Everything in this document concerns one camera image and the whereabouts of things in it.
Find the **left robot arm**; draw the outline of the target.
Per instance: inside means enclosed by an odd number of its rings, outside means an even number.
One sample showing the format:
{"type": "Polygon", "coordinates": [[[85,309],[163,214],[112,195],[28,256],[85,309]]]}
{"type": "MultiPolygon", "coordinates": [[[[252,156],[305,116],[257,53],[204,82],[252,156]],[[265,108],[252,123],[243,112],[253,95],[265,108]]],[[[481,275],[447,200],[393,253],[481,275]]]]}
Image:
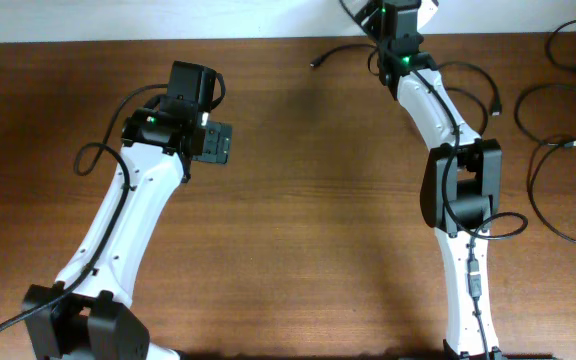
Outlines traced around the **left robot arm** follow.
{"type": "Polygon", "coordinates": [[[211,113],[222,102],[222,74],[176,61],[156,95],[124,122],[108,192],[82,243],[50,287],[31,286],[22,308],[38,359],[182,359],[155,344],[133,314],[139,267],[159,217],[192,162],[224,165],[231,126],[211,113]]]}

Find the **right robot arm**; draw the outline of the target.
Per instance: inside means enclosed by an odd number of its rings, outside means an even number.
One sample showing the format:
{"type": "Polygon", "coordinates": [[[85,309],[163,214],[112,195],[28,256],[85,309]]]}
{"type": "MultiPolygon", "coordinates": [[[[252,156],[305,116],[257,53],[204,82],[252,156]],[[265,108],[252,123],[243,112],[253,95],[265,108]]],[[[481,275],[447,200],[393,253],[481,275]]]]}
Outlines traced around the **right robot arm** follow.
{"type": "Polygon", "coordinates": [[[411,116],[429,154],[420,192],[438,241],[447,288],[447,359],[501,359],[487,269],[490,227],[499,213],[502,150],[463,119],[420,29],[434,1],[369,1],[353,16],[374,41],[378,76],[411,116]]]}

